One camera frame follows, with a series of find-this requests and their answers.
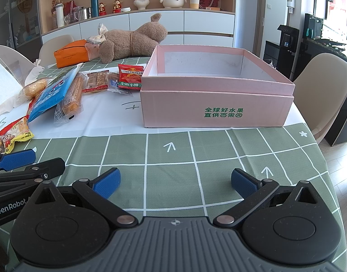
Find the round cracker pack red edge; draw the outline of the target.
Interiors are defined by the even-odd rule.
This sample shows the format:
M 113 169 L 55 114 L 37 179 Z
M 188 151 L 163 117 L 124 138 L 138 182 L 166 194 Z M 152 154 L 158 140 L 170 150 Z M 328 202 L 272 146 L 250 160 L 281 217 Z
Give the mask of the round cracker pack red edge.
M 87 74 L 87 82 L 83 88 L 83 93 L 95 93 L 108 89 L 109 71 L 98 71 Z

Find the beige chair far left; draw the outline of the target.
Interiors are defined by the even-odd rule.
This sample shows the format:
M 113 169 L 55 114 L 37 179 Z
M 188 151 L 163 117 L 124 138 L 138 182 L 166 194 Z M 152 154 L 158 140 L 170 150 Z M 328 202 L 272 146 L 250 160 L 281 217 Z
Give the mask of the beige chair far left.
M 54 52 L 60 50 L 62 47 L 72 43 L 73 41 L 73 37 L 66 34 L 55 37 L 44 43 L 39 51 L 39 64 L 44 68 L 54 65 L 56 63 Z

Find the beige chair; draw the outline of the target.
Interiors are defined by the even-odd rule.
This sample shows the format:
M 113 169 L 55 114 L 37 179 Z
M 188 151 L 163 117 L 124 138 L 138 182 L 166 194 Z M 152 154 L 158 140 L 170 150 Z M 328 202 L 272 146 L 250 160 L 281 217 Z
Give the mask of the beige chair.
M 73 41 L 73 37 L 66 34 L 55 37 L 44 43 L 39 51 L 39 64 L 44 68 L 54 65 L 56 63 L 54 52 L 60 50 L 62 47 L 72 43 Z
M 294 103 L 320 143 L 347 98 L 347 62 L 331 53 L 318 54 L 293 83 Z

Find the blue seaweed snack bag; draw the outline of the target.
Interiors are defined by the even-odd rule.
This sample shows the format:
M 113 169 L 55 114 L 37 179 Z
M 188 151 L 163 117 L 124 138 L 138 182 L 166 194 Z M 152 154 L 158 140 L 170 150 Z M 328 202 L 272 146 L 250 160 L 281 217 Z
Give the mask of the blue seaweed snack bag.
M 70 85 L 73 83 L 81 63 L 70 67 L 55 77 L 53 81 L 42 91 L 36 100 L 32 101 L 27 113 L 28 122 L 33 121 L 48 109 L 56 106 L 66 96 Z

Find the red doll figurine right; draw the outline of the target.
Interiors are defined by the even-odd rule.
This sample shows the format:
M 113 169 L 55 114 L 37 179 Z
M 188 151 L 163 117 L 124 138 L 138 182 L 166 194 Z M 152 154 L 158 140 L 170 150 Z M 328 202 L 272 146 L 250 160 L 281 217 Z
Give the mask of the red doll figurine right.
M 113 3 L 113 14 L 120 13 L 122 9 L 121 1 L 115 0 Z

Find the small blue clear snack packet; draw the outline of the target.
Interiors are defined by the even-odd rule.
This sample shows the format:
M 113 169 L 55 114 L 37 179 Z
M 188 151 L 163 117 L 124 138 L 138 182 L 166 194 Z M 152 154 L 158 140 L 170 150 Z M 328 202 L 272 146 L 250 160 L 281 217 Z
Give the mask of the small blue clear snack packet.
M 111 91 L 113 93 L 118 93 L 121 95 L 133 96 L 132 92 L 130 92 L 129 90 L 125 90 L 118 87 L 118 80 L 119 80 L 118 73 L 109 73 L 107 75 L 108 91 Z

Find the yellow red rice cracker packet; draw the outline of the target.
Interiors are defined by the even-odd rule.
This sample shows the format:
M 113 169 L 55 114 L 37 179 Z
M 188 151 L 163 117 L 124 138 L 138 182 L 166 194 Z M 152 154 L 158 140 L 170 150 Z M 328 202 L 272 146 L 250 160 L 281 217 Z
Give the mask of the yellow red rice cracker packet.
M 28 117 L 25 115 L 0 131 L 0 153 L 9 154 L 13 151 L 15 143 L 27 142 L 33 137 L 34 134 L 28 126 Z

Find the red spicy strip snack packet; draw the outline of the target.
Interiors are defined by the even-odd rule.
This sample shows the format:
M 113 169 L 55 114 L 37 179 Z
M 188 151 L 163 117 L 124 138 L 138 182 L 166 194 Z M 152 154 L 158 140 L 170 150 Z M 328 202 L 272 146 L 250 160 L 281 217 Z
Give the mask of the red spicy strip snack packet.
M 145 68 L 139 65 L 118 65 L 118 87 L 128 90 L 141 90 L 141 77 Z

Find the black water dispenser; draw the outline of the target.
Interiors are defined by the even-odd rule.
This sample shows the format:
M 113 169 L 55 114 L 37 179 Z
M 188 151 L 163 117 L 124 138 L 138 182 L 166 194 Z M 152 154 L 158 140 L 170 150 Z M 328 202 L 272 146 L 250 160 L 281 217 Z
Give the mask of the black water dispenser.
M 299 30 L 286 25 L 277 28 L 280 34 L 278 44 L 266 41 L 263 60 L 273 65 L 280 73 L 288 79 L 294 63 L 294 57 L 298 46 Z

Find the brown teddy bear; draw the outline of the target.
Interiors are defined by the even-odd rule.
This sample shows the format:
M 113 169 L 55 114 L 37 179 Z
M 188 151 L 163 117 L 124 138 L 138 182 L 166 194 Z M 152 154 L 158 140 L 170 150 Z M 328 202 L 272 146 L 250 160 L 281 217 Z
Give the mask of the brown teddy bear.
M 87 38 L 92 44 L 99 45 L 99 57 L 103 63 L 130 56 L 151 56 L 168 35 L 166 28 L 159 23 L 160 13 L 151 16 L 151 21 L 141 25 L 135 31 L 112 29 L 108 31 L 104 24 L 98 25 L 98 35 Z

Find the white cabinet sideboard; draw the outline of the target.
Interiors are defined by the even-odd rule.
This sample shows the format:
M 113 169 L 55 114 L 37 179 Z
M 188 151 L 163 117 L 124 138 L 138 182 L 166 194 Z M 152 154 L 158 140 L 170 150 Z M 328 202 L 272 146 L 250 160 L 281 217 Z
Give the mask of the white cabinet sideboard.
M 189 9 L 149 9 L 91 18 L 50 31 L 42 36 L 42 42 L 63 35 L 75 41 L 87 39 L 99 35 L 102 26 L 109 31 L 148 33 L 162 45 L 234 46 L 234 14 Z

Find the white tumbler bottle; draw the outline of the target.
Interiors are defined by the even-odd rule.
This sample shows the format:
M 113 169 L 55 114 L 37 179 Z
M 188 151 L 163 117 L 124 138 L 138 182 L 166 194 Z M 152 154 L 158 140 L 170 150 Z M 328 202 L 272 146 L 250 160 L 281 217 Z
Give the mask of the white tumbler bottle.
M 65 16 L 64 16 L 64 5 L 59 3 L 55 5 L 57 27 L 61 28 L 65 25 Z

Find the white chair near left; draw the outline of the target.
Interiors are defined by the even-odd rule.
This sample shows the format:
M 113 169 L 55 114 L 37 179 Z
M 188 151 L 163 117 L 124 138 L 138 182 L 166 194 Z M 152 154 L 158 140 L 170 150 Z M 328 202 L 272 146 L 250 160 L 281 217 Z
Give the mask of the white chair near left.
M 16 50 L 0 45 L 0 105 L 22 90 L 36 67 Z

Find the long biscuit pack clear wrapper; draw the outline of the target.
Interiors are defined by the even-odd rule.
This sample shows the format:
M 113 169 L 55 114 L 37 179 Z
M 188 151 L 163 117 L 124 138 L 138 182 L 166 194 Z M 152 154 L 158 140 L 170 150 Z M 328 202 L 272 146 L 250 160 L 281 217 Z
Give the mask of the long biscuit pack clear wrapper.
M 83 88 L 87 77 L 83 73 L 77 73 L 72 81 L 64 99 L 55 108 L 53 124 L 62 126 L 83 111 L 82 97 Z

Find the orange tissue pouch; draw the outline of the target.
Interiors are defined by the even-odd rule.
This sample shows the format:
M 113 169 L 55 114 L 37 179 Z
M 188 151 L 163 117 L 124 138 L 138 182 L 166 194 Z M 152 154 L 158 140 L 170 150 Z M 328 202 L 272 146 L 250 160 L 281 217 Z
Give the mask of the orange tissue pouch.
M 88 51 L 85 47 L 86 43 L 87 41 L 84 39 L 74 41 L 55 51 L 53 54 L 57 68 L 64 68 L 90 61 Z

